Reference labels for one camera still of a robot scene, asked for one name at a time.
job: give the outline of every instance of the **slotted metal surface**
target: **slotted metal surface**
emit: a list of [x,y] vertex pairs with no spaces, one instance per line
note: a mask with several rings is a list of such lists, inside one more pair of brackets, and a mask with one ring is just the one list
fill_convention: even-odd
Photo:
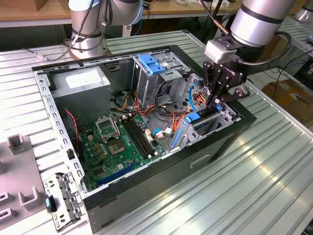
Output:
[[[108,40],[112,53],[179,45],[202,65],[203,45],[182,31]],[[60,55],[62,46],[38,48]],[[24,51],[0,53],[0,141],[29,135],[42,180],[67,172]],[[250,87],[241,103],[256,117],[216,162],[98,234],[301,234],[313,217],[312,134]],[[1,234],[56,234],[42,211]],[[91,234],[87,217],[61,234]]]
[[301,23],[292,17],[286,17],[279,31],[288,32],[292,36],[292,44],[304,52],[313,50],[313,44],[307,37],[313,35],[313,23]]

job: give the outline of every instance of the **metal bracket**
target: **metal bracket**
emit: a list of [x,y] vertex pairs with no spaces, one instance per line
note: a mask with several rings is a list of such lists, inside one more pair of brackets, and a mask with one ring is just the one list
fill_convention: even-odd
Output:
[[34,198],[29,199],[25,197],[23,193],[19,192],[20,205],[24,207],[26,211],[30,211],[43,203],[43,196],[39,193],[35,186],[32,187]]
[[58,232],[80,219],[83,202],[70,172],[52,175],[44,181],[44,187],[47,196],[53,198],[56,205],[56,212],[51,214]]

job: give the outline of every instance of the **blue plastic clip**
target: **blue plastic clip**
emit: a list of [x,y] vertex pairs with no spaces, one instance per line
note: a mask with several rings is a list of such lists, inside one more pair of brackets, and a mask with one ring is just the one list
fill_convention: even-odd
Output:
[[138,56],[141,64],[153,75],[166,71],[166,68],[163,68],[155,58],[151,55],[140,55]]
[[191,123],[193,121],[200,119],[200,116],[196,112],[193,112],[193,113],[186,115],[185,119],[188,123]]
[[222,110],[222,106],[220,104],[215,105],[215,108],[217,111],[221,111]]

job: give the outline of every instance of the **motherboard chip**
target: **motherboard chip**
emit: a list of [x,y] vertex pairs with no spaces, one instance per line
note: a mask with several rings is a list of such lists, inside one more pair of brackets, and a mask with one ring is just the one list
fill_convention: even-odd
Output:
[[102,174],[104,171],[103,171],[102,168],[98,168],[98,169],[94,170],[93,172],[95,173],[95,175],[100,175],[100,174]]
[[112,155],[118,154],[126,150],[120,139],[110,141],[107,146]]

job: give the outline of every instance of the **green circuit board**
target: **green circuit board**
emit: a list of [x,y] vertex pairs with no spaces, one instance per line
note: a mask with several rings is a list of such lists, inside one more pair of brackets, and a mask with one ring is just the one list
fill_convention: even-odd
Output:
[[[133,117],[133,121],[144,129],[148,129],[141,116]],[[84,149],[84,161],[81,161],[81,164],[85,172],[84,182],[88,191],[99,187],[99,181],[105,178],[114,177],[123,170],[128,172],[135,170],[165,154],[163,147],[158,142],[154,142],[154,146],[151,143],[149,144],[157,155],[152,155],[151,158],[141,156],[121,121],[117,120],[116,124],[120,137],[118,139],[111,138],[107,143],[103,142],[96,125],[79,133]],[[113,131],[110,122],[102,123],[99,127],[102,134]]]

